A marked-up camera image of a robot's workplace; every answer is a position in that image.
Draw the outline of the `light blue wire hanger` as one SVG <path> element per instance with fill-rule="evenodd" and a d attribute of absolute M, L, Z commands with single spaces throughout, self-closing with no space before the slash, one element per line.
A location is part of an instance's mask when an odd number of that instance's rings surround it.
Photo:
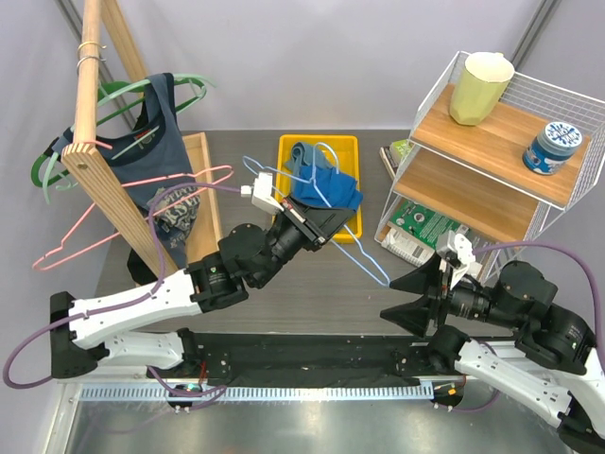
<path fill-rule="evenodd" d="M 326 144 L 325 142 L 317 142 L 316 144 L 313 145 L 312 147 L 313 151 L 312 151 L 312 170 L 311 170 L 311 177 L 309 179 L 302 179 L 300 177 L 297 177 L 295 175 L 292 174 L 287 174 L 284 171 L 278 170 L 275 167 L 271 167 L 271 166 L 264 166 L 262 165 L 259 161 L 257 161 L 256 159 L 251 158 L 248 155 L 244 155 L 242 157 L 242 163 L 244 165 L 244 167 L 251 172 L 254 176 L 258 176 L 262 171 L 268 171 L 268 172 L 272 172 L 278 175 L 283 175 L 286 176 L 288 179 L 296 181 L 296 182 L 300 182 L 303 184 L 311 184 L 316 192 L 316 194 L 322 199 L 322 201 L 326 204 L 327 207 L 332 208 L 332 205 L 329 203 L 329 201 L 325 198 L 323 192 L 319 189 L 318 184 L 317 184 L 317 164 L 316 164 L 316 153 L 317 150 L 319 149 L 321 151 L 321 153 L 324 153 L 325 151 L 328 151 L 332 157 L 335 160 L 335 165 L 336 165 L 336 174 L 340 173 L 340 169 L 339 169 L 339 158 L 337 157 L 336 152 L 333 150 L 332 147 L 330 147 L 328 144 Z M 379 273 L 382 275 L 382 278 L 379 278 L 378 276 L 376 276 L 373 272 L 371 272 L 368 268 L 366 268 L 359 260 L 357 260 L 353 255 L 351 255 L 349 252 L 347 252 L 342 246 L 340 246 L 336 240 L 334 238 L 332 238 L 330 240 L 330 242 L 341 252 L 343 253 L 348 259 L 350 259 L 355 265 L 357 265 L 362 271 L 364 271 L 368 276 L 370 276 L 370 278 L 376 282 L 380 287 L 382 288 L 387 288 L 389 286 L 389 275 L 385 272 L 385 270 L 377 263 L 377 261 L 369 254 L 365 251 L 362 242 L 356 238 L 352 232 L 352 230 L 347 226 L 344 225 L 344 229 L 345 231 L 351 236 L 351 238 L 354 240 L 354 244 L 357 246 L 357 249 L 359 250 L 359 252 L 367 259 L 370 260 L 370 262 L 376 267 L 376 269 L 379 271 Z"/>

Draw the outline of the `royal blue tank top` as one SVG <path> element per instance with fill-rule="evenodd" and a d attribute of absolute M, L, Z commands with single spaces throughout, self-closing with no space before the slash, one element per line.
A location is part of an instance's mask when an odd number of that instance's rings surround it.
<path fill-rule="evenodd" d="M 336 174 L 334 167 L 330 175 L 320 177 L 318 187 L 332 207 L 349 208 L 356 212 L 363 201 L 363 194 L 357 190 L 357 180 L 344 172 Z M 296 183 L 292 195 L 308 205 L 327 207 L 311 184 Z"/>

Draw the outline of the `light blue tank top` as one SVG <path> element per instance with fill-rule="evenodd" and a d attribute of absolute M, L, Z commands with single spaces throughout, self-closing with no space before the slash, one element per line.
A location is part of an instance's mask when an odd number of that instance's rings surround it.
<path fill-rule="evenodd" d="M 285 169 L 291 173 L 293 185 L 310 182 L 312 177 L 319 183 L 320 177 L 330 175 L 332 168 L 323 151 L 306 142 L 295 143 L 285 161 Z"/>

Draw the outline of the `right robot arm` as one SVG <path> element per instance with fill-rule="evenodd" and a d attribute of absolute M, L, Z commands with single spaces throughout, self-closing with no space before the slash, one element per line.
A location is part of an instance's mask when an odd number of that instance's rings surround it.
<path fill-rule="evenodd" d="M 440 374 L 478 379 L 532 410 L 577 453 L 604 450 L 604 371 L 596 334 L 554 302 L 558 288 L 528 262 L 513 260 L 492 287 L 455 282 L 438 256 L 389 284 L 418 300 L 381 318 L 426 338 L 426 359 Z M 496 354 L 446 323 L 456 316 L 507 328 L 514 355 Z"/>

